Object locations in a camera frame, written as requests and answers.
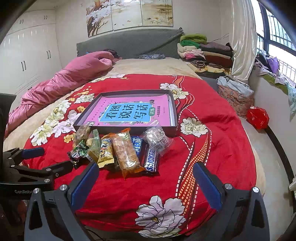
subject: beige bedsheet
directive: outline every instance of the beige bedsheet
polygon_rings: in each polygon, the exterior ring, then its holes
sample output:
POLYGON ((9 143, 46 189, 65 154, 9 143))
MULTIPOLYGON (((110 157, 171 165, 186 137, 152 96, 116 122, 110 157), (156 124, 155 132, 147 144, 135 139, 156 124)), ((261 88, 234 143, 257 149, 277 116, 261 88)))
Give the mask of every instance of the beige bedsheet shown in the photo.
MULTIPOLYGON (((174 58, 166 58, 161 60, 145 60, 145 59, 124 59, 115 63, 112 69, 104 76, 112 76, 116 74, 158 74, 158 75, 185 75, 198 78, 198 75, 188 67, 182 60, 174 58)), ((40 110, 28 120, 17 127, 4 141, 4 151, 20 147, 23 148, 30 135, 41 126, 44 120, 50 115, 54 107, 70 96, 73 91, 56 102, 50 104, 43 110, 40 110)), ((252 146, 255 156, 257 180, 256 186, 261 193, 265 193, 266 179, 259 156, 252 146)))

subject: pink book cover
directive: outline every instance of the pink book cover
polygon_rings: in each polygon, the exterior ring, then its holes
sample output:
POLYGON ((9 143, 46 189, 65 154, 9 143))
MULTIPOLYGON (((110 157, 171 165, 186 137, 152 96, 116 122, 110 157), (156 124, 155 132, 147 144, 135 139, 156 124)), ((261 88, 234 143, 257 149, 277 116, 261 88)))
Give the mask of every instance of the pink book cover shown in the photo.
POLYGON ((84 121, 92 126, 171 126, 166 94, 145 97, 102 97, 84 121))

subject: ceiling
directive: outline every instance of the ceiling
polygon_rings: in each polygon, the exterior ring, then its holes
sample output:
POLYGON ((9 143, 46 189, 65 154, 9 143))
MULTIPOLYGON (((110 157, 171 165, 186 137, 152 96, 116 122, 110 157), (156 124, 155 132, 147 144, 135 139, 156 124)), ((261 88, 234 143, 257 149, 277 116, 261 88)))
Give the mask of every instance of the ceiling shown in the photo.
POLYGON ((55 9, 70 0, 37 0, 27 11, 55 9))

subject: blue wrapper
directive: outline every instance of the blue wrapper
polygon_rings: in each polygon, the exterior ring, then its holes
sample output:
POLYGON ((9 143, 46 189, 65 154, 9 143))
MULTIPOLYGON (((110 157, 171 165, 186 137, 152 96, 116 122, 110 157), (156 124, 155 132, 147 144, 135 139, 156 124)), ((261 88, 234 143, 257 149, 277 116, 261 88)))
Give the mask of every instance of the blue wrapper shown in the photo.
POLYGON ((141 154, 141 149, 142 149, 142 144, 143 144, 143 139, 140 137, 131 137, 131 141, 133 143, 133 147, 137 153, 138 158, 140 157, 141 154))
POLYGON ((158 172, 158 158, 159 156, 156 150, 149 148, 145 155, 143 163, 143 167, 146 169, 146 173, 152 174, 154 172, 158 172))

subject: blue gripper pad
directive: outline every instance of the blue gripper pad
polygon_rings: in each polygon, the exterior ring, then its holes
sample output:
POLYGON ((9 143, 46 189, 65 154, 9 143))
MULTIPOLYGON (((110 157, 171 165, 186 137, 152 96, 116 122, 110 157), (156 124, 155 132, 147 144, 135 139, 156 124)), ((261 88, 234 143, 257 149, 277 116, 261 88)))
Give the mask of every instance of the blue gripper pad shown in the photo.
POLYGON ((198 163, 193 166, 193 176, 211 208, 219 211, 222 208, 221 193, 198 163))
POLYGON ((24 149, 22 152, 22 158, 25 160, 43 156, 45 153, 45 150, 43 147, 37 147, 37 148, 32 148, 32 149, 24 149))
POLYGON ((74 188, 71 196, 71 209, 76 211, 81 209, 89 192, 99 176, 99 167, 97 163, 92 163, 91 167, 84 175, 79 184, 74 188))

